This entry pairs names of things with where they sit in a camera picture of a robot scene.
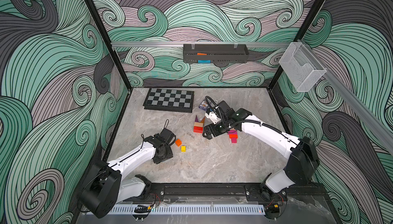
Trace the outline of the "magenta long block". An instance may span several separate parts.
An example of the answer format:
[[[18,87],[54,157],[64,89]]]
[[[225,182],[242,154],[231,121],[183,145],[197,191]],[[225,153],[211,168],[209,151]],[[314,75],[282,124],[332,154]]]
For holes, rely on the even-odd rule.
[[[236,135],[237,131],[236,130],[230,130],[229,132],[227,132],[229,135]]]

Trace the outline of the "orange rectangular block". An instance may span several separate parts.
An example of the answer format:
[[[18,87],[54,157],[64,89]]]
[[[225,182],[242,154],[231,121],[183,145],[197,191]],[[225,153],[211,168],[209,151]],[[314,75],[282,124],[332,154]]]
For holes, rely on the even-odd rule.
[[[233,138],[237,139],[237,138],[238,138],[238,135],[237,135],[237,134],[229,134],[229,138],[231,138],[231,139],[233,139]]]

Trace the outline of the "orange cube block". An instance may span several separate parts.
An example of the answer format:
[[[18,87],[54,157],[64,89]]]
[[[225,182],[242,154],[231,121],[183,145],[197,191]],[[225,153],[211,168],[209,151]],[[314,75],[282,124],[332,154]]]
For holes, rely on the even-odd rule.
[[[177,139],[177,140],[175,141],[175,144],[176,144],[178,147],[180,147],[180,146],[182,145],[182,141],[179,140],[179,139]]]

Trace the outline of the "natural wood block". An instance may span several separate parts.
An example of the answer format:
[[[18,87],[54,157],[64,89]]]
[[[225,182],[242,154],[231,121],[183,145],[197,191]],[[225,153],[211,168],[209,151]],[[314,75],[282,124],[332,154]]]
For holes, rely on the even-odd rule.
[[[195,122],[194,127],[204,127],[204,123]]]

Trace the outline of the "red rectangular block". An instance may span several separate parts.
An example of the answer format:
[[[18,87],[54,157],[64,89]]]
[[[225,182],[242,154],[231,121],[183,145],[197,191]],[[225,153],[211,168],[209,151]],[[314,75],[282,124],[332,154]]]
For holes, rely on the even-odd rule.
[[[203,133],[203,127],[194,126],[194,127],[193,127],[193,131],[194,131],[195,133]]]

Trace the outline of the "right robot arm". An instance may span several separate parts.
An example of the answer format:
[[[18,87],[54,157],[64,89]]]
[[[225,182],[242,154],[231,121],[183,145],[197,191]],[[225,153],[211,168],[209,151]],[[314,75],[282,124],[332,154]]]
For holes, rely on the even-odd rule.
[[[284,169],[269,174],[261,183],[264,198],[290,186],[305,186],[310,182],[320,165],[316,146],[310,138],[282,132],[243,108],[235,111],[225,101],[216,103],[209,96],[205,101],[208,105],[205,117],[212,123],[204,126],[204,138],[211,140],[231,131],[244,132],[266,143],[287,160]]]

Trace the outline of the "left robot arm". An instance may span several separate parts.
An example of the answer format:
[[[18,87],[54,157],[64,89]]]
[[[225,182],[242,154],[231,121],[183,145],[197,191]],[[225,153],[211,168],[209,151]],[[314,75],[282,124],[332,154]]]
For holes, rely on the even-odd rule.
[[[150,196],[151,182],[142,175],[125,178],[136,168],[152,160],[159,164],[173,157],[171,145],[173,134],[156,134],[144,138],[141,145],[109,162],[94,164],[82,184],[80,203],[97,218],[106,216],[115,204],[131,197]]]

